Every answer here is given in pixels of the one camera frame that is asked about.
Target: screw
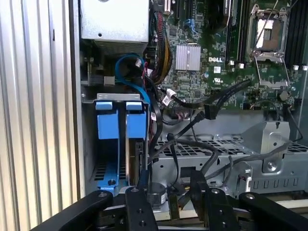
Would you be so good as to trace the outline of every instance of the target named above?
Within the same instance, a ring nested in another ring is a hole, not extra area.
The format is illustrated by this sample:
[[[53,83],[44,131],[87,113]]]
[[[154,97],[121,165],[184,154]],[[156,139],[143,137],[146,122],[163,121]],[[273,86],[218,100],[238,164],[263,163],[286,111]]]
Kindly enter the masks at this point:
[[[212,189],[212,193],[218,194],[218,193],[219,193],[219,190],[218,190],[218,189]]]
[[[252,194],[246,194],[246,197],[250,200],[255,199],[255,196],[253,196]]]
[[[106,193],[104,193],[104,192],[102,193],[102,192],[101,192],[101,193],[98,195],[98,197],[105,197],[106,195],[107,195]]]
[[[277,166],[273,162],[269,162],[268,167],[270,171],[275,171],[277,169]]]
[[[133,193],[136,193],[136,192],[139,192],[139,189],[133,188],[131,191],[132,191]]]

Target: cable connector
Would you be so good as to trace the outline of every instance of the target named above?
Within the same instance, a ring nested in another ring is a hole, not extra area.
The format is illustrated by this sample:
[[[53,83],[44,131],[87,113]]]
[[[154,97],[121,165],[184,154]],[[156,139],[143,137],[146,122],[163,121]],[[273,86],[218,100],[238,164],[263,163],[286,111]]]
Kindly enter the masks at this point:
[[[217,116],[217,107],[213,104],[204,105],[205,119],[214,120]]]
[[[195,118],[193,119],[193,120],[195,121],[194,124],[199,123],[200,121],[202,121],[202,120],[204,120],[204,119],[205,119],[205,114],[204,114],[203,111],[201,111],[201,112],[199,112],[199,113],[195,116]]]
[[[154,0],[153,1],[153,11],[163,13],[165,10],[164,4],[165,4],[165,1],[163,0]]]

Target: wire bundle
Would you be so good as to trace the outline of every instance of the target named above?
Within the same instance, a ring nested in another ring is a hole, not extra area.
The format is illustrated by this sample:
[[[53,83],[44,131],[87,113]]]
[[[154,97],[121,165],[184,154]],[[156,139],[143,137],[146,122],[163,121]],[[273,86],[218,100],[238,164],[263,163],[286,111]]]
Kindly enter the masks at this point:
[[[157,34],[157,57],[151,79],[158,85],[168,75],[172,65],[172,52],[167,37],[166,20],[161,12],[152,12],[152,26]]]

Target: metal bracket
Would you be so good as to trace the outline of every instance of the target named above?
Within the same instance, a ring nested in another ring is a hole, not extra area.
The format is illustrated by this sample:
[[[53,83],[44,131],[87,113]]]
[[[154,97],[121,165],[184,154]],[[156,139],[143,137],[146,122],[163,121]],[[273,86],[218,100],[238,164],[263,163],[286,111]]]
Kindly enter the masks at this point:
[[[288,73],[288,69],[287,69],[287,67],[285,65],[284,58],[279,58],[279,59],[281,60],[281,63],[283,63],[283,66],[284,66],[284,69],[285,69],[285,72],[286,72],[286,75],[287,75],[287,80],[286,81],[281,81],[281,82],[271,83],[269,81],[262,80],[261,74],[260,74],[260,69],[259,69],[259,64],[258,64],[258,61],[257,61],[257,57],[263,56],[264,60],[266,60],[267,57],[264,54],[259,53],[258,51],[254,51],[252,56],[253,56],[253,58],[255,60],[255,64],[256,64],[256,68],[257,68],[257,75],[258,75],[258,78],[259,78],[259,84],[261,86],[267,86],[267,87],[272,88],[272,89],[281,89],[281,87],[289,87],[290,86],[289,73]],[[276,56],[278,58],[278,57],[281,56],[281,54],[280,53],[275,53],[274,56]]]
[[[250,182],[252,180],[253,168],[250,164],[245,161],[242,161],[234,166],[235,169],[239,172],[238,182],[237,182],[237,195],[241,194],[240,182],[245,181],[245,192],[250,192]]]

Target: chip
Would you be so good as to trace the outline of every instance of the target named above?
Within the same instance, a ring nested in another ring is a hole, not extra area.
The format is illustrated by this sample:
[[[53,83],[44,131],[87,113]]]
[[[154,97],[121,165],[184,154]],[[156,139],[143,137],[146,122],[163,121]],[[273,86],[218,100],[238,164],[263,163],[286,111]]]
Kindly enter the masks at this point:
[[[169,30],[169,35],[170,35],[170,36],[176,36],[176,35],[177,35],[177,30],[176,30],[176,28],[170,28],[170,30]]]
[[[194,97],[195,98],[201,98],[201,91],[200,90],[195,90],[194,91]]]

